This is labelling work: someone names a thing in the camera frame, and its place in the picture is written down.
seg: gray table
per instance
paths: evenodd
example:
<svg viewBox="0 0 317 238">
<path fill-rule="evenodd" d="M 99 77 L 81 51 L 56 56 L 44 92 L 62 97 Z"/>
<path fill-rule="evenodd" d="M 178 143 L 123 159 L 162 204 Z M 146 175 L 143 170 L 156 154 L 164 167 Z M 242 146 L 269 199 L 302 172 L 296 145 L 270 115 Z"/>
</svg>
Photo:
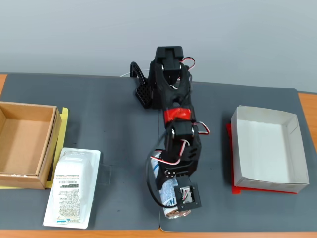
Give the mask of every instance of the gray table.
<svg viewBox="0 0 317 238">
<path fill-rule="evenodd" d="M 157 230 L 159 208 L 144 179 L 158 112 L 133 95 L 131 78 L 10 74 L 1 100 L 69 108 L 65 147 L 102 153 L 89 229 Z M 43 230 L 49 189 L 0 190 L 0 229 Z"/>
<path fill-rule="evenodd" d="M 191 176 L 191 181 L 198 183 L 202 207 L 175 220 L 166 219 L 161 212 L 161 228 L 174 232 L 317 231 L 317 155 L 297 90 L 195 83 L 192 103 L 197 120 L 211 130 L 211 135 L 200 137 L 200 161 Z M 251 191 L 231 194 L 225 125 L 239 105 L 297 114 L 310 180 L 298 195 Z"/>
<path fill-rule="evenodd" d="M 68 107 L 65 146 L 101 150 L 90 229 L 157 229 L 160 217 L 165 231 L 317 231 L 317 156 L 297 91 L 210 83 L 194 83 L 193 88 L 196 117 L 212 133 L 201 136 L 200 163 L 191 176 L 198 183 L 202 208 L 176 220 L 162 212 L 159 216 L 161 210 L 145 187 L 144 159 L 164 126 L 161 114 L 144 110 L 134 97 L 133 79 L 12 74 L 1 99 Z M 298 115 L 310 177 L 310 185 L 299 195 L 231 194 L 225 124 L 239 105 Z M 48 194 L 49 190 L 0 190 L 0 229 L 48 229 L 41 226 Z"/>
</svg>

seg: cardboard box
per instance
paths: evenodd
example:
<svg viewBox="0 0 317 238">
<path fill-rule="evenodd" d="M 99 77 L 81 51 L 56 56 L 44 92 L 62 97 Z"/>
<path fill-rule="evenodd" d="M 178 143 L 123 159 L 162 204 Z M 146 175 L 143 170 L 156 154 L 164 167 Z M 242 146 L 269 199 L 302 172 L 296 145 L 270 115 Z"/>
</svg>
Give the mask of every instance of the cardboard box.
<svg viewBox="0 0 317 238">
<path fill-rule="evenodd" d="M 299 192 L 309 184 L 295 114 L 240 106 L 231 126 L 235 186 Z"/>
<path fill-rule="evenodd" d="M 57 107 L 0 102 L 0 185 L 45 189 L 61 118 Z"/>
</svg>

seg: white box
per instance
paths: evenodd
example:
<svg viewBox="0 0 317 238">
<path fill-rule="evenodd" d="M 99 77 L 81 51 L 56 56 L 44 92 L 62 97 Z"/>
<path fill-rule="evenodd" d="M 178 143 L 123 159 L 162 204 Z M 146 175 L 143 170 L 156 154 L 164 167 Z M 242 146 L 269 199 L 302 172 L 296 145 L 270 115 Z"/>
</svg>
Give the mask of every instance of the white box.
<svg viewBox="0 0 317 238">
<path fill-rule="evenodd" d="M 240 106 L 231 127 L 235 186 L 299 192 L 309 184 L 297 115 Z"/>
</svg>

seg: gray wall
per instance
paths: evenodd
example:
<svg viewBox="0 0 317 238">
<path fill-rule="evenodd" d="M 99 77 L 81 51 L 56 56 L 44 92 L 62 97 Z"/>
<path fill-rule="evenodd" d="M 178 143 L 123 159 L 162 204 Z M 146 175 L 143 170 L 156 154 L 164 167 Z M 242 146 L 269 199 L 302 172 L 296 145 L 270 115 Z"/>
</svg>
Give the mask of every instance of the gray wall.
<svg viewBox="0 0 317 238">
<path fill-rule="evenodd" d="M 317 92 L 316 0 L 0 0 L 0 72 L 121 75 L 181 45 L 195 81 Z"/>
</svg>

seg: white product package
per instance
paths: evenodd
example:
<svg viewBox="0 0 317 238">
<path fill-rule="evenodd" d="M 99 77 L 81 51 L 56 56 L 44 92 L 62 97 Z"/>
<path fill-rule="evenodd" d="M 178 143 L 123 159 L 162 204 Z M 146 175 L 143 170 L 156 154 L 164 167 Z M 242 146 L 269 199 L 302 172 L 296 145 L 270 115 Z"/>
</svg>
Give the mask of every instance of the white product package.
<svg viewBox="0 0 317 238">
<path fill-rule="evenodd" d="M 46 207 L 44 226 L 88 227 L 100 151 L 63 148 Z"/>
<path fill-rule="evenodd" d="M 156 153 L 154 156 L 159 157 L 160 152 Z M 155 159 L 151 159 L 151 166 L 153 169 L 153 173 L 155 178 L 158 176 L 159 173 L 159 162 Z M 170 179 L 166 181 L 162 189 L 159 191 L 159 196 L 162 201 L 162 204 L 165 206 L 173 206 L 176 205 L 176 196 L 175 196 L 175 191 L 174 187 L 178 186 L 176 177 L 173 179 Z M 179 212 L 177 207 L 172 207 L 172 208 L 163 208 L 164 214 L 167 218 L 169 219 L 174 219 L 178 217 L 185 217 L 188 214 L 190 214 L 191 210 L 184 211 L 184 212 Z"/>
</svg>

